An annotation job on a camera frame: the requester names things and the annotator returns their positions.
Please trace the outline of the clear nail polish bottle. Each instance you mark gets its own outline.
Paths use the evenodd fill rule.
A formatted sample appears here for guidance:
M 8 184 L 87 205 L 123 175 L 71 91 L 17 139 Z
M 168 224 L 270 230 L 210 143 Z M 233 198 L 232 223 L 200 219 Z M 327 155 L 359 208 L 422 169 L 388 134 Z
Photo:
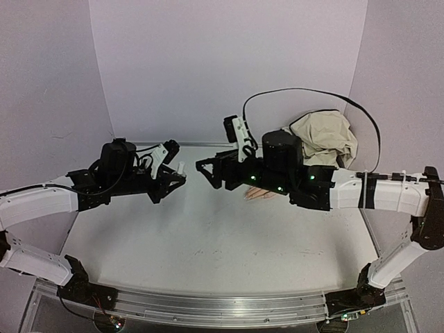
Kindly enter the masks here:
M 185 170 L 183 168 L 180 168 L 180 167 L 176 170 L 176 174 L 181 176 L 181 177 L 183 177 L 183 178 L 187 177 L 187 175 L 185 173 Z

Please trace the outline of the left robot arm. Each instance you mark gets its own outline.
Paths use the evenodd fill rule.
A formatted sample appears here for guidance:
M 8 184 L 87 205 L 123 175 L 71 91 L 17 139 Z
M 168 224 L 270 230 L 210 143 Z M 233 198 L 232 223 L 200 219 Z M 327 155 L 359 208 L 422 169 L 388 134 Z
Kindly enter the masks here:
M 79 259 L 26 244 L 11 231 L 23 223 L 109 205 L 117 196 L 146 194 L 158 204 L 185 184 L 183 172 L 168 166 L 179 150 L 173 139 L 139 149 L 117 138 L 103 145 L 87 169 L 1 193 L 1 267 L 56 285 L 62 300 L 114 309 L 117 289 L 93 283 Z

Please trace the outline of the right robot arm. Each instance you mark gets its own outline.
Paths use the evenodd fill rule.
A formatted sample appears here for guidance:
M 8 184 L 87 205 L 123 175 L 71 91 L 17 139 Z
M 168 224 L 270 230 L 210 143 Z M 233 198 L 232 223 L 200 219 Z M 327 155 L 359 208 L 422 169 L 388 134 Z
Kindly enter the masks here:
M 307 166 L 302 141 L 283 130 L 262 137 L 261 157 L 249 146 L 196 162 L 213 188 L 250 185 L 289 197 L 310 210 L 363 208 L 409 214 L 409 229 L 374 262 L 365 265 L 355 288 L 325 296 L 330 316 L 367 310 L 386 302 L 385 288 L 426 252 L 443 248 L 442 180 L 432 166 L 422 173 L 379 174 L 335 166 Z

